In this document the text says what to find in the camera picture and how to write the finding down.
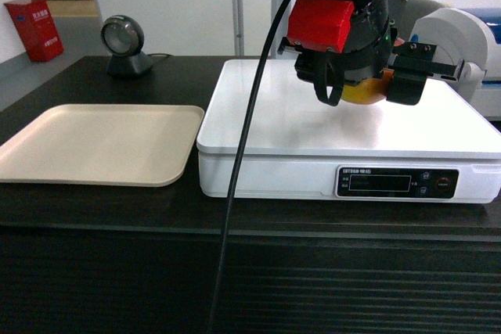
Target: beige tray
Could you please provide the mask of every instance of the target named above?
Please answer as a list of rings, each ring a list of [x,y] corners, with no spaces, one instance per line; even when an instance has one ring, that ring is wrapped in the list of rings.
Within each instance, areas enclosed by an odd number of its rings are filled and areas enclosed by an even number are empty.
[[[168,185],[203,117],[195,106],[57,106],[0,147],[0,181]]]

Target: lcd display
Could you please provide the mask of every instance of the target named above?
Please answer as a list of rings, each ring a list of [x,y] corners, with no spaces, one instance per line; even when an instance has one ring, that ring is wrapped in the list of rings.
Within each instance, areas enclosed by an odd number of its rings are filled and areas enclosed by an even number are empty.
[[[408,192],[410,175],[367,175],[350,176],[350,191]]]

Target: dark wooden table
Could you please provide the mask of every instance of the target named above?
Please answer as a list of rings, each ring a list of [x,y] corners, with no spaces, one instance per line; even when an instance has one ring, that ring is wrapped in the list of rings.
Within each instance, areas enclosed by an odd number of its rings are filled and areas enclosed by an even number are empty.
[[[207,108],[225,57],[137,81],[86,57],[0,113],[0,143],[66,103]],[[162,188],[0,184],[2,332],[202,332],[225,200],[196,148]],[[217,332],[501,331],[501,200],[238,199]]]

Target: scale button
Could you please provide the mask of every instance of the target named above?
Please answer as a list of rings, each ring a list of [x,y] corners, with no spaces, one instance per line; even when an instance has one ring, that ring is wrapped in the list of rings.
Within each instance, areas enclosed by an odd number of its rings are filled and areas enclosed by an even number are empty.
[[[450,189],[452,186],[451,179],[449,178],[439,178],[435,182],[435,188],[438,191],[446,191],[447,189]]]
[[[426,188],[426,187],[418,188],[417,193],[420,196],[425,196],[428,193],[428,188]]]

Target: scale platform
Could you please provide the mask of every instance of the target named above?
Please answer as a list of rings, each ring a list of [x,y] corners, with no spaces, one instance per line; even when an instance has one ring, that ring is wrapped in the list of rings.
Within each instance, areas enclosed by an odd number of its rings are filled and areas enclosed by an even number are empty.
[[[200,186],[224,197],[257,60],[228,61],[196,144]],[[488,203],[501,188],[501,134],[446,83],[416,106],[318,101],[293,60],[269,60],[237,197]]]

